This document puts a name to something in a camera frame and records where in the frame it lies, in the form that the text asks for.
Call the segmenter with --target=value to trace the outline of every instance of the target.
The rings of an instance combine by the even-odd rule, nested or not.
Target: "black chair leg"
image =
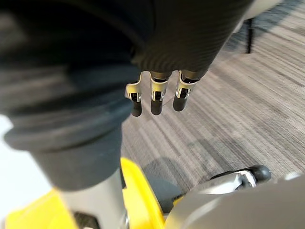
[[[254,36],[253,28],[253,18],[248,19],[248,44],[247,44],[247,53],[251,53],[252,42]]]

